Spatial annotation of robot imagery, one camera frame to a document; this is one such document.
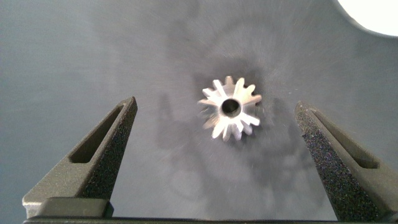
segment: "gray surface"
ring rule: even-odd
[[[0,217],[115,103],[139,111],[115,216],[334,220],[293,110],[322,110],[398,170],[398,41],[328,1],[1,1]],[[262,125],[211,140],[201,89],[245,76]]]

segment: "spur gear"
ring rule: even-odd
[[[213,80],[214,90],[203,89],[205,99],[198,101],[207,106],[208,120],[203,128],[214,128],[213,139],[223,133],[223,141],[227,141],[231,134],[240,140],[242,132],[252,134],[251,124],[260,125],[260,119],[254,116],[256,103],[261,101],[261,95],[252,95],[255,85],[244,87],[244,78],[240,78],[236,85],[230,76],[225,78],[223,85],[219,80]]]

